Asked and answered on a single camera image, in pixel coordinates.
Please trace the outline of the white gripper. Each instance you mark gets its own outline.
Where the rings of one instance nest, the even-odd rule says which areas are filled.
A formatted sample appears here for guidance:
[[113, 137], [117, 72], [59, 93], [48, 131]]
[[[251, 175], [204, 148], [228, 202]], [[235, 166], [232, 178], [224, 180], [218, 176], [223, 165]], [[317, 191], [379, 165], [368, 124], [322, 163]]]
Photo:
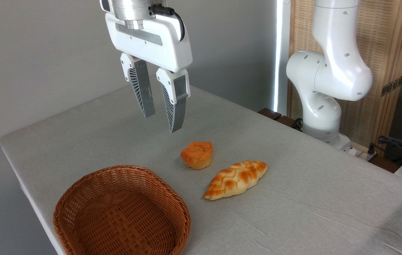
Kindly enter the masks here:
[[180, 41], [180, 22], [174, 16], [157, 15], [143, 21], [143, 29], [129, 29], [125, 21], [106, 13], [105, 21], [114, 47], [145, 118], [155, 114], [147, 63], [157, 65], [170, 132], [183, 126], [186, 99], [191, 96], [188, 71], [193, 62], [188, 32]]

